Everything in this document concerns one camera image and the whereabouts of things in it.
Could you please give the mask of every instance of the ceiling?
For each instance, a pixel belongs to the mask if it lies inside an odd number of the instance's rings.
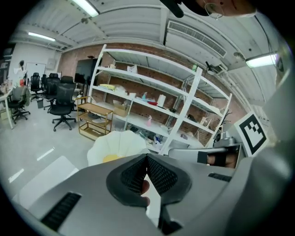
[[[262,119],[267,117],[261,107],[275,90],[275,68],[265,66],[249,69],[245,59],[269,52],[266,36],[255,18],[222,17],[215,20],[198,16],[185,6],[183,18],[176,18],[159,0],[89,0],[100,14],[90,18],[71,0],[41,1],[20,22],[11,42],[28,42],[58,51],[68,51],[104,42],[134,42],[165,47],[184,55],[199,65],[221,64],[226,72],[219,75],[246,110],[254,110]],[[262,15],[257,17],[263,25],[275,50],[278,33]],[[218,55],[207,45],[194,38],[168,29],[169,21],[198,30],[220,45],[226,54]],[[28,31],[53,37],[55,42],[38,40]]]

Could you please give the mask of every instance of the cable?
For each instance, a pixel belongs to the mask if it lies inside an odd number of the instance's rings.
[[[259,25],[261,26],[261,28],[262,28],[262,30],[263,30],[265,36],[266,36],[269,52],[270,52],[271,54],[274,54],[274,56],[273,56],[273,57],[274,57],[274,61],[273,61],[273,59],[272,59],[272,55],[271,55],[271,61],[272,61],[272,63],[273,63],[273,66],[276,68],[276,56],[275,56],[275,51],[274,51],[274,49],[273,49],[273,47],[272,47],[272,45],[271,45],[271,41],[270,41],[270,39],[269,39],[269,37],[268,37],[266,31],[264,30],[262,24],[261,24],[260,21],[258,20],[257,16],[254,16],[254,17],[255,17],[255,19],[257,20],[257,22],[259,23]]]

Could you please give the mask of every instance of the white lampshade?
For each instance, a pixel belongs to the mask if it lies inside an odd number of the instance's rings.
[[[146,148],[145,140],[132,131],[112,131],[96,139],[87,153],[88,165],[101,164],[104,158],[110,155],[116,155],[118,158],[136,155]]]

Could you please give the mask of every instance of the fluorescent light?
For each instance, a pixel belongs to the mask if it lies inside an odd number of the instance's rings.
[[[86,0],[72,0],[72,1],[76,2],[91,17],[96,17],[98,15],[98,12]]]
[[[35,34],[35,33],[32,33],[32,32],[29,32],[29,35],[36,36],[36,37],[39,37],[39,38],[42,38],[42,39],[47,39],[47,40],[50,40],[50,41],[55,41],[55,39],[53,39],[53,38],[49,38],[47,36]]]
[[[276,57],[277,57],[276,54],[261,55],[259,57],[247,59],[246,63],[250,68],[260,67],[265,65],[274,65],[276,62]]]

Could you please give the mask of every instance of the human hand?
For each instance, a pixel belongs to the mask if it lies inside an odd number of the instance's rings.
[[[147,180],[143,180],[143,183],[142,183],[142,192],[141,192],[141,195],[146,193],[149,189],[149,182]],[[147,205],[149,205],[150,203],[150,199],[148,197],[143,197],[146,199],[147,201]]]

